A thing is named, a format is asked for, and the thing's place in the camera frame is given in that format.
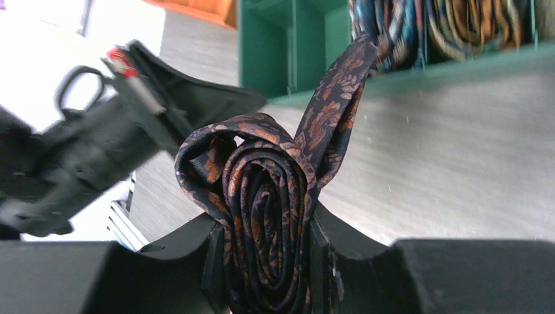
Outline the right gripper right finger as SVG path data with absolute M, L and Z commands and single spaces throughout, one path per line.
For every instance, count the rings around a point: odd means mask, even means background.
M 554 244 L 400 239 L 390 246 L 318 205 L 310 223 L 315 313 L 553 313 Z

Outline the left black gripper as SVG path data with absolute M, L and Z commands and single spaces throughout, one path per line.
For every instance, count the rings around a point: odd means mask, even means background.
M 157 152 L 175 154 L 194 130 L 266 105 L 260 92 L 186 75 L 140 41 L 110 50 L 105 65 L 114 95 L 96 94 L 87 108 L 65 106 L 69 85 L 90 67 L 72 70 L 57 105 L 63 120 L 45 132 L 39 175 L 50 187 L 43 204 L 88 204 Z

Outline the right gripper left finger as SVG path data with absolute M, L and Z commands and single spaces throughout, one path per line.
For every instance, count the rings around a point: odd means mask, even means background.
M 228 313 L 223 229 L 202 214 L 133 252 L 116 242 L 1 243 L 2 313 Z

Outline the brown paisley tie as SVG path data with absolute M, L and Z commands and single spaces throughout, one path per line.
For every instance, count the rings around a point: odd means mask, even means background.
M 233 313 L 310 313 L 310 221 L 342 165 L 370 68 L 380 55 L 354 40 L 316 88 L 295 135 L 252 113 L 192 132 L 175 157 L 183 192 L 224 231 Z

